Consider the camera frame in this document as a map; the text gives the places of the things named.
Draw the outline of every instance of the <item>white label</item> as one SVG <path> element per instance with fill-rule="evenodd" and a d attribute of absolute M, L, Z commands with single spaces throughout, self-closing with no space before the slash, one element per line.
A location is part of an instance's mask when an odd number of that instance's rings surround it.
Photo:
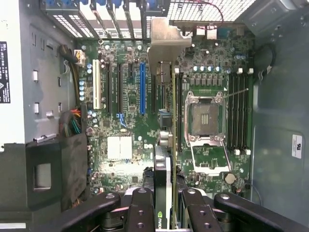
<path fill-rule="evenodd" d="M 292 156 L 301 159 L 301 150 L 303 146 L 303 136 L 293 134 L 292 136 Z"/>

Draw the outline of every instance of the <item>black label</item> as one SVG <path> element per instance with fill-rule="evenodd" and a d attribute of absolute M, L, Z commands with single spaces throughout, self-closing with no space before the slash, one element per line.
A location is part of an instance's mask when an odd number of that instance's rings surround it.
<path fill-rule="evenodd" d="M 11 103 L 8 46 L 0 41 L 0 103 Z"/>

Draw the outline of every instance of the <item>white pci slot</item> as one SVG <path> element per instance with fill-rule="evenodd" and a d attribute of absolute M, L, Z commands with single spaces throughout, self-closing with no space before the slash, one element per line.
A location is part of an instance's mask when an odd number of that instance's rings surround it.
<path fill-rule="evenodd" d="M 92 60 L 93 68 L 93 109 L 101 109 L 101 73 L 100 63 L 97 59 Z"/>

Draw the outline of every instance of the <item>cpu socket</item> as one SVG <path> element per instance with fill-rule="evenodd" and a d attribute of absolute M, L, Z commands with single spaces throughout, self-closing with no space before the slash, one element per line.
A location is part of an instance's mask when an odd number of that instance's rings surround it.
<path fill-rule="evenodd" d="M 216 96 L 194 96 L 189 91 L 184 103 L 184 137 L 187 146 L 221 146 L 225 138 L 225 101 Z"/>

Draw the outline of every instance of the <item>motherboard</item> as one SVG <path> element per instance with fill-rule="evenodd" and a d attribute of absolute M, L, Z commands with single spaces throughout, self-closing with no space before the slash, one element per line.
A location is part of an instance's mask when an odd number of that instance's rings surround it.
<path fill-rule="evenodd" d="M 237 36 L 232 28 L 216 40 L 196 36 L 175 62 L 177 166 L 188 186 L 216 193 L 231 191 L 232 184 L 241 188 L 249 179 L 253 39 L 250 32 Z M 171 84 L 158 85 L 150 75 L 149 46 L 103 40 L 80 44 L 86 55 L 79 88 L 88 109 L 93 194 L 143 186 L 144 170 L 153 167 L 154 146 L 162 135 L 160 115 L 171 121 Z"/>

